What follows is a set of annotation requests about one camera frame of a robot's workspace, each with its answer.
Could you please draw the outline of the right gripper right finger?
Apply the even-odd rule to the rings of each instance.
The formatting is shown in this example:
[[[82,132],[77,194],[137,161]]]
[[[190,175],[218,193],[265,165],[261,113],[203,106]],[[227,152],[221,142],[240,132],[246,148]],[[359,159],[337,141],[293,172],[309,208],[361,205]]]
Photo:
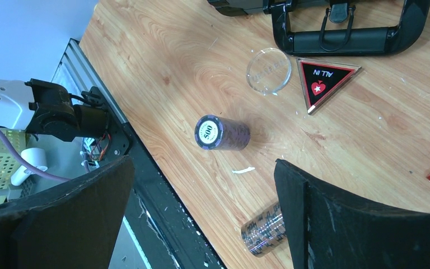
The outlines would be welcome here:
[[[278,159],[294,268],[430,268],[430,214],[375,202]]]

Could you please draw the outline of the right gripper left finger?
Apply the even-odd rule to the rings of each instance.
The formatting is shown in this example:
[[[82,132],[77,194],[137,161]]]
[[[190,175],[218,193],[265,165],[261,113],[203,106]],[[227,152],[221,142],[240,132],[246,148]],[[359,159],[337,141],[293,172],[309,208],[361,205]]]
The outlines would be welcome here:
[[[0,205],[0,268],[108,268],[133,181],[123,156]]]

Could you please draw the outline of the brown chip stack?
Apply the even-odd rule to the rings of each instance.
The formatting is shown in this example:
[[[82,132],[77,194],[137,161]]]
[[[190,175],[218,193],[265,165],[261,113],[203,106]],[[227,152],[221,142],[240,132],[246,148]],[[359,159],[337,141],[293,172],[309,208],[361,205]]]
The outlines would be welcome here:
[[[268,254],[285,242],[286,227],[280,203],[273,203],[246,222],[240,235],[247,250],[256,257]]]

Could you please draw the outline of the black poker case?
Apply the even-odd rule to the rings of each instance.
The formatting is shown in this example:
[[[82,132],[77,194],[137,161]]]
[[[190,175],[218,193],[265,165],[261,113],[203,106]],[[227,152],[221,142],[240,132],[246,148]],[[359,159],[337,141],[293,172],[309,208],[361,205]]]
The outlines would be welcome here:
[[[220,14],[236,17],[264,13],[271,17],[278,49],[292,56],[380,56],[403,52],[420,37],[430,1],[404,1],[395,26],[355,28],[354,1],[208,1]],[[291,13],[325,6],[318,31],[291,29]]]

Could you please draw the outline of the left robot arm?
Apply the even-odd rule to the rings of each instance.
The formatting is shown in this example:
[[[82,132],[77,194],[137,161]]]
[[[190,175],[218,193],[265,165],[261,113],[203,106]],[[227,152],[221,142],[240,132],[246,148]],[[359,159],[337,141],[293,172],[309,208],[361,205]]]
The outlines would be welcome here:
[[[109,116],[102,104],[71,94],[52,82],[0,79],[0,127],[33,135],[51,135],[71,142],[76,137],[100,138]]]

